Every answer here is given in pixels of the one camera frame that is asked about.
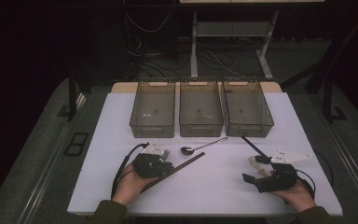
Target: white table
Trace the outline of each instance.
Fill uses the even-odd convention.
[[[68,212],[92,215],[101,200],[109,200],[119,165],[130,150],[155,139],[134,138],[130,117],[135,93],[121,88],[108,94],[89,151],[76,183]],[[316,183],[316,203],[332,216],[342,216],[342,208],[312,151],[310,143],[286,93],[266,92],[275,125],[267,138],[249,138],[268,156],[277,148],[311,154],[313,159],[295,163]],[[191,157],[180,147],[198,147],[218,138],[182,138],[179,134],[179,95],[176,94],[175,137],[158,139],[171,154],[167,161],[175,166]],[[141,149],[132,154],[134,158]],[[229,137],[218,145],[203,148],[206,154],[184,169],[141,194],[128,206],[128,216],[186,217],[276,217],[294,211],[281,199],[258,193],[242,180],[242,173],[256,175],[248,162],[256,152],[239,137]]]

